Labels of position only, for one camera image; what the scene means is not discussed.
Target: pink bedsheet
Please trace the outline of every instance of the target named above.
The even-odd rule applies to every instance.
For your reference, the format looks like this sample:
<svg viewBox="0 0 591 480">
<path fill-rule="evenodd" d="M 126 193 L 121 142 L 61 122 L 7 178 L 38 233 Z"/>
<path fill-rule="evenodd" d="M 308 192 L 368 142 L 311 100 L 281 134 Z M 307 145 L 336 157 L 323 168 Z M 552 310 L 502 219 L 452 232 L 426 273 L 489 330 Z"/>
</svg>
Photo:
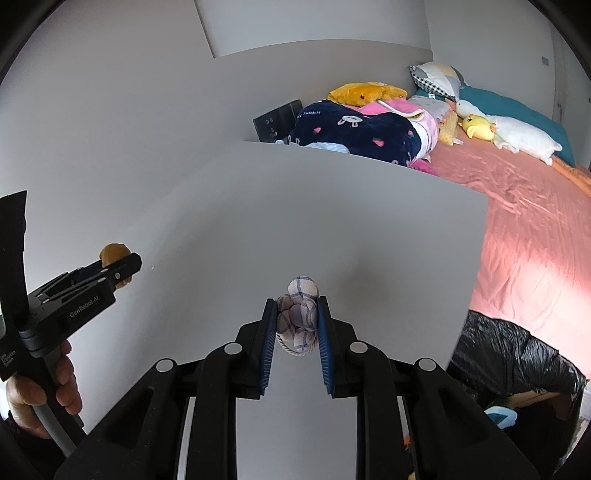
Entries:
<svg viewBox="0 0 591 480">
<path fill-rule="evenodd" d="M 459 135 L 464 145 L 439 142 L 431 160 L 489 196 L 470 308 L 526 328 L 591 378 L 591 198 L 529 155 Z"/>
</svg>

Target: white desk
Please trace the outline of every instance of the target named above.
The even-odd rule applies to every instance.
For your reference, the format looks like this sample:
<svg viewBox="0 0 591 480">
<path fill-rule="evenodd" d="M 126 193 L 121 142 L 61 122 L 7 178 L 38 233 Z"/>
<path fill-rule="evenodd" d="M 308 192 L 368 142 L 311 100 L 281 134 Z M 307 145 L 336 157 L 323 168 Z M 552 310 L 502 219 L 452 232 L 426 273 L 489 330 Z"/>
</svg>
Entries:
<svg viewBox="0 0 591 480">
<path fill-rule="evenodd" d="M 129 290 L 144 304 L 135 315 L 154 341 L 150 362 L 204 357 L 308 275 L 360 339 L 391 358 L 445 366 L 476 278 L 485 210 L 483 195 L 407 168 L 230 145 L 126 239 L 144 259 Z M 240 479 L 353 479 L 355 419 L 354 400 L 326 395 L 317 351 L 295 358 L 276 345 L 266 396 L 238 402 Z"/>
</svg>

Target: blue object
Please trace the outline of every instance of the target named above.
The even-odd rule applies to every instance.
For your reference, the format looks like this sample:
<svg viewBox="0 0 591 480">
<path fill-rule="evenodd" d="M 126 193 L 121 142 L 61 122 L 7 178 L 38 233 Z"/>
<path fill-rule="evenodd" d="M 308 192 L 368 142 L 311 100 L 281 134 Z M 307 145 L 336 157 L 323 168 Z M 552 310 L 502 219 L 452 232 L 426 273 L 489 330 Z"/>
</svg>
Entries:
<svg viewBox="0 0 591 480">
<path fill-rule="evenodd" d="M 329 395 L 333 391 L 333 365 L 332 355 L 330 354 L 330 343 L 328 332 L 326 331 L 326 319 L 324 318 L 324 309 L 318 309 L 318 347 L 320 350 L 320 364 L 322 366 L 322 378 Z"/>
<path fill-rule="evenodd" d="M 275 334 L 277 333 L 277 302 L 273 302 L 271 313 L 267 323 L 267 330 L 265 332 L 265 340 L 261 348 L 261 355 L 259 357 L 259 389 L 261 395 L 265 394 L 265 389 L 269 386 L 269 377 L 271 376 L 271 361 L 273 360 L 273 350 L 275 348 Z"/>
<path fill-rule="evenodd" d="M 559 123 L 554 122 L 547 116 L 532 110 L 513 98 L 497 95 L 488 90 L 465 86 L 460 91 L 460 97 L 462 100 L 467 100 L 472 105 L 477 106 L 487 115 L 510 116 L 543 130 L 552 139 L 562 145 L 562 152 L 556 152 L 555 155 L 562 158 L 571 167 L 575 166 L 569 136 L 564 127 Z"/>
<path fill-rule="evenodd" d="M 396 113 L 364 115 L 330 100 L 312 103 L 300 112 L 290 142 L 302 147 L 337 143 L 353 155 L 404 167 L 421 150 L 421 138 L 407 118 Z"/>
<path fill-rule="evenodd" d="M 486 415 L 501 430 L 515 425 L 517 412 L 507 407 L 493 406 L 485 410 Z"/>
<path fill-rule="evenodd" d="M 421 97 L 428 97 L 429 96 L 429 93 L 426 92 L 425 90 L 423 90 L 422 88 L 419 88 L 419 90 L 417 90 L 417 93 L 415 93 L 415 95 L 418 95 L 418 96 L 421 96 Z M 436 95 L 435 98 L 437 100 L 441 100 L 442 102 L 445 102 L 445 100 L 446 100 L 445 97 L 442 97 L 440 95 Z"/>
</svg>

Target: plaid cloth toy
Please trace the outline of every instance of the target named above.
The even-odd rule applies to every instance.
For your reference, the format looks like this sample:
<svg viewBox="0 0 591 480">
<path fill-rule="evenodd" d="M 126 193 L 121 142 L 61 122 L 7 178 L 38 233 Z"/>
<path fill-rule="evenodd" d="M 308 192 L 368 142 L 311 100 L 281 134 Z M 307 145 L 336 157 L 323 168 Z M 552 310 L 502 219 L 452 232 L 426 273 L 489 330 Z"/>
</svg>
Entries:
<svg viewBox="0 0 591 480">
<path fill-rule="evenodd" d="M 297 277 L 277 299 L 277 341 L 286 352 L 303 356 L 318 343 L 318 287 L 310 277 Z"/>
</svg>

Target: stuffed animal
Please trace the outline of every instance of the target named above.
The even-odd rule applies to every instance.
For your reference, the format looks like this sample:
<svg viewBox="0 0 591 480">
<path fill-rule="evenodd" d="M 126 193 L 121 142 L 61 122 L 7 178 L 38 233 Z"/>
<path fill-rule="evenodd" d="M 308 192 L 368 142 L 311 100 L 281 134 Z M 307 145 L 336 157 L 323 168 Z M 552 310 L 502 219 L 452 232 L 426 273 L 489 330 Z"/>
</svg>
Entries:
<svg viewBox="0 0 591 480">
<path fill-rule="evenodd" d="M 124 244 L 109 244 L 101 250 L 99 258 L 103 268 L 105 268 L 107 265 L 111 265 L 112 263 L 127 257 L 130 253 L 131 250 L 129 250 Z M 119 282 L 115 288 L 123 288 L 129 283 L 131 283 L 131 277 Z"/>
<path fill-rule="evenodd" d="M 341 105 L 365 106 L 378 100 L 406 98 L 401 88 L 380 82 L 348 83 L 329 93 L 327 99 Z"/>
<path fill-rule="evenodd" d="M 479 115 L 469 115 L 462 122 L 462 128 L 470 138 L 479 138 L 492 142 L 495 138 L 496 125 Z"/>
</svg>

